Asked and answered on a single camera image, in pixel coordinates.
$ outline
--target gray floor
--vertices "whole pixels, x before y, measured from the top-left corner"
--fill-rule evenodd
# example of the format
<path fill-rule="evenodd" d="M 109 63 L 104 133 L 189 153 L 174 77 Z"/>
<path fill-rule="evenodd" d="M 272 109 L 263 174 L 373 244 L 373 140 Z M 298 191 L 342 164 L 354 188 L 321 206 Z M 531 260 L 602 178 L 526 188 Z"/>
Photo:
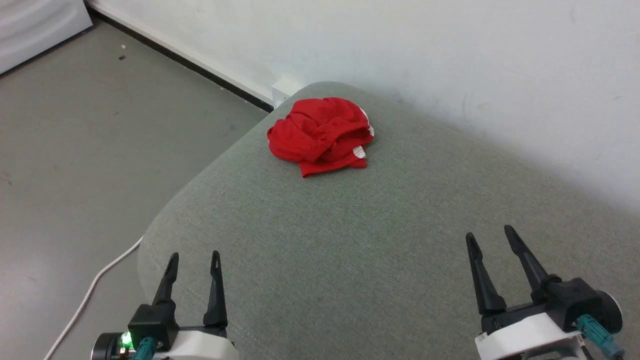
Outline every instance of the gray floor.
<path fill-rule="evenodd" d="M 95 274 L 264 116 L 106 24 L 0 77 L 0 357 L 43 358 Z M 54 359 L 88 359 L 144 300 L 131 256 Z"/>

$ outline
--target green light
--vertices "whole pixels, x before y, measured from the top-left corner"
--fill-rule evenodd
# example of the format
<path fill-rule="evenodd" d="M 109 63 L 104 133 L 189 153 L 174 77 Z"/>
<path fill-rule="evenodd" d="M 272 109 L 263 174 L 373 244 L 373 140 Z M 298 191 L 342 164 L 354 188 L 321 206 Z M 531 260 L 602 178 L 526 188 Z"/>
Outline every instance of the green light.
<path fill-rule="evenodd" d="M 122 334 L 122 336 L 120 337 L 120 344 L 123 347 L 133 347 L 133 340 L 131 339 L 131 333 L 129 331 Z"/>

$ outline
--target teal connector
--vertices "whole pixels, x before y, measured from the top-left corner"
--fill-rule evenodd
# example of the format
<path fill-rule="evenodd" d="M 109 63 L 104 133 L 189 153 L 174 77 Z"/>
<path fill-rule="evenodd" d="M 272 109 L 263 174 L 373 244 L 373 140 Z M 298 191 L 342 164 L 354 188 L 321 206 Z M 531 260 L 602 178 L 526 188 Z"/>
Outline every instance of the teal connector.
<path fill-rule="evenodd" d="M 151 360 L 156 354 L 156 341 L 152 338 L 144 338 L 136 350 L 133 360 Z"/>
<path fill-rule="evenodd" d="M 607 359 L 618 360 L 625 355 L 625 349 L 615 343 L 613 336 L 598 323 L 591 315 L 582 315 L 578 318 L 578 330 L 591 340 Z"/>

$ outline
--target white wall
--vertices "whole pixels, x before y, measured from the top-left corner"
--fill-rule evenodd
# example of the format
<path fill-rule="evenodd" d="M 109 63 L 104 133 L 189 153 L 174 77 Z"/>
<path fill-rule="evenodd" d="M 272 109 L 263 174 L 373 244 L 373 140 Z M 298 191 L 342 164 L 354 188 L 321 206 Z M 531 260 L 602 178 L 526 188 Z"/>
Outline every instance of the white wall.
<path fill-rule="evenodd" d="M 284 76 L 356 85 L 640 211 L 635 0 L 91 3 L 262 99 Z"/>

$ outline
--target black baseboard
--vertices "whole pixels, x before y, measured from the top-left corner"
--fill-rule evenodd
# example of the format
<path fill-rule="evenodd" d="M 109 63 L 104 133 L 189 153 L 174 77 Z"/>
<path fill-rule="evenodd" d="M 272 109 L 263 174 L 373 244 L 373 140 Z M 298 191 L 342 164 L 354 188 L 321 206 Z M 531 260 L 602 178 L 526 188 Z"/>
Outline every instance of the black baseboard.
<path fill-rule="evenodd" d="M 166 47 L 158 44 L 157 42 L 145 37 L 142 34 L 139 34 L 135 31 L 133 31 L 132 29 L 129 29 L 128 27 L 124 26 L 123 24 L 117 22 L 116 20 L 113 20 L 112 18 L 98 12 L 97 10 L 94 10 L 90 7 L 87 6 L 87 10 L 89 11 L 89 15 L 91 16 L 91 18 L 93 19 L 99 19 L 102 22 L 106 22 L 107 24 L 113 26 L 114 28 L 122 31 L 123 33 L 129 35 L 130 37 L 133 37 L 134 39 L 136 39 L 137 41 L 141 42 L 142 44 L 145 44 L 146 46 L 149 46 L 150 48 L 152 48 L 153 50 L 161 53 L 162 55 L 165 55 L 167 58 L 176 61 L 177 63 L 181 64 L 182 66 L 184 66 L 185 68 L 195 71 L 198 74 L 204 76 L 205 78 L 213 81 L 214 83 L 222 86 L 223 88 L 229 90 L 230 92 L 232 92 L 233 94 L 236 94 L 237 96 L 242 97 L 244 100 L 247 100 L 248 102 L 252 103 L 253 105 L 256 105 L 257 107 L 259 107 L 260 109 L 263 109 L 264 111 L 267 112 L 272 112 L 273 111 L 273 106 L 267 104 L 266 102 L 258 99 L 257 97 L 249 94 L 248 92 L 240 89 L 239 87 L 233 85 L 232 83 L 229 83 L 228 81 L 221 79 L 218 76 L 215 76 L 214 74 L 212 74 L 211 72 L 207 71 L 206 69 L 192 63 L 191 61 L 183 58 L 182 56 L 174 53 L 173 51 L 167 49 Z"/>

